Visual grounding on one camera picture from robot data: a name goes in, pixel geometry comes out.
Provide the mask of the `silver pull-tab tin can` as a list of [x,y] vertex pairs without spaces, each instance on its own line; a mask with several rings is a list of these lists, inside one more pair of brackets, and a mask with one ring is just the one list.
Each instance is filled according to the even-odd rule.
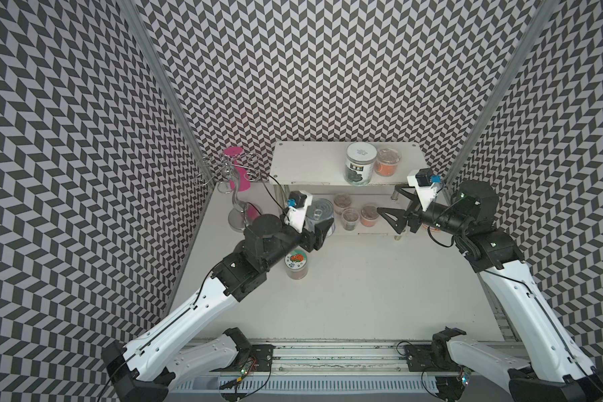
[[328,237],[335,231],[333,203],[329,199],[314,198],[311,205],[307,207],[305,228],[313,232],[316,224],[330,219],[333,221],[333,224],[328,230]]

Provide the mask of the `small black-red seed cup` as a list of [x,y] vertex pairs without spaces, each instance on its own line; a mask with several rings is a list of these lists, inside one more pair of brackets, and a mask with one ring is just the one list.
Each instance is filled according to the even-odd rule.
[[354,231],[359,223],[360,215],[357,209],[347,208],[342,213],[343,229],[346,231]]

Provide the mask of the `tomato-lid seed jar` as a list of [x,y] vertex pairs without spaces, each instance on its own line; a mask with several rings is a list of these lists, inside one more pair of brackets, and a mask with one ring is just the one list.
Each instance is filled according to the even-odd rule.
[[308,274],[308,256],[304,250],[294,249],[285,259],[286,274],[293,280],[301,280]]

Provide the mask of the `large orange seed tub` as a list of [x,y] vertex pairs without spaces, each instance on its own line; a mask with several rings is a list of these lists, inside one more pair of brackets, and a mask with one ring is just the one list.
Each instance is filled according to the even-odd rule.
[[393,176],[401,159],[402,155],[397,149],[390,147],[379,148],[375,161],[375,173],[382,177]]

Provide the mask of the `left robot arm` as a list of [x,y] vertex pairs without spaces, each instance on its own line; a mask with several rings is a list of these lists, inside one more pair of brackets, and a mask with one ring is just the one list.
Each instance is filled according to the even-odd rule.
[[138,338],[103,349],[102,360],[119,400],[163,401],[189,380],[245,363],[251,345],[238,328],[194,348],[186,345],[264,283],[270,269],[290,252],[320,250],[333,223],[328,219],[307,230],[273,214],[254,220],[245,228],[243,241],[211,269],[191,298]]

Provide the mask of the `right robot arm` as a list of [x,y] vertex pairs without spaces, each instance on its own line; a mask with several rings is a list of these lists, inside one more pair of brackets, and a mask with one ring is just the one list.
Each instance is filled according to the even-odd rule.
[[406,209],[377,209],[397,234],[422,226],[451,235],[454,246],[484,282],[507,315],[527,358],[514,358],[475,341],[459,328],[432,337],[431,366],[457,371],[457,390],[477,373],[507,391],[514,401],[601,401],[603,369],[571,338],[544,299],[517,242],[494,218],[499,198],[487,182],[463,182],[449,205],[420,199],[426,188],[414,179],[395,192]]

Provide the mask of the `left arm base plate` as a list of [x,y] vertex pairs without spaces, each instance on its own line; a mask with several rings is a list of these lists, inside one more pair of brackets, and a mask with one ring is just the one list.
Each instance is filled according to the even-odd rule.
[[275,346],[269,343],[253,344],[250,349],[242,349],[234,361],[225,368],[216,368],[213,373],[239,373],[241,369],[251,369],[251,373],[269,373],[274,361]]

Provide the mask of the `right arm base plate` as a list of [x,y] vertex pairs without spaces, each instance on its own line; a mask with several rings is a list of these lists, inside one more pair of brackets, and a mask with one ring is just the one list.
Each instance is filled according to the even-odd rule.
[[434,352],[432,345],[427,343],[405,343],[402,345],[402,355],[410,373],[423,371],[437,373],[463,373],[470,375],[473,370],[453,362],[447,352]]

